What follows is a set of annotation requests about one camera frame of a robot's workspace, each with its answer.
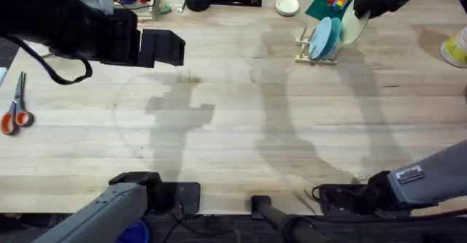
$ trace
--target wooden tabletop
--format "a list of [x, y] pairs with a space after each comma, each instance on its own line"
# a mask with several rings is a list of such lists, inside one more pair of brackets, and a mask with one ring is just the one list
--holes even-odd
[[[319, 213], [304, 188], [366, 180], [467, 136], [467, 71], [440, 44], [467, 24], [458, 0], [412, 0], [371, 20], [339, 64], [294, 62], [312, 0], [292, 18], [263, 7], [174, 9], [142, 28], [171, 29], [185, 65], [155, 69], [93, 63], [94, 75], [55, 84], [22, 50], [0, 87], [7, 111], [25, 71], [36, 122], [0, 136], [0, 212], [75, 212], [125, 171], [200, 182], [201, 212], [248, 213], [270, 195], [289, 213]], [[79, 61], [48, 59], [69, 79]], [[450, 201], [437, 209], [467, 206]]]

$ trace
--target white label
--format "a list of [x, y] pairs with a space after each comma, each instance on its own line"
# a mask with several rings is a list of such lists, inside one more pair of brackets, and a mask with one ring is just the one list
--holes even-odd
[[425, 178], [421, 166], [413, 166], [395, 173], [395, 177], [400, 184], [407, 184]]

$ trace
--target blue plate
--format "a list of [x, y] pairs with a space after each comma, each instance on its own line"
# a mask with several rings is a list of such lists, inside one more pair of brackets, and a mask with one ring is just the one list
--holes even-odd
[[321, 52], [320, 59], [326, 59], [336, 49], [337, 42], [341, 36], [341, 20], [333, 18], [331, 20], [331, 35], [324, 50]]
[[309, 39], [309, 57], [316, 59], [326, 47], [331, 34], [331, 18], [326, 17], [320, 21], [313, 36]]

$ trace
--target yellow container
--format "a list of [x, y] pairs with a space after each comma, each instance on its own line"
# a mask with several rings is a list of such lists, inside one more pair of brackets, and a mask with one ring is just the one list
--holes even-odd
[[467, 27], [441, 45], [441, 54], [450, 64], [467, 68]]

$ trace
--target white bowl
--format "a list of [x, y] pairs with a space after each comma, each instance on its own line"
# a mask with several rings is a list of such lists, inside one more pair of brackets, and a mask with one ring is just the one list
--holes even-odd
[[276, 11], [282, 16], [294, 16], [300, 10], [298, 0], [276, 0]]

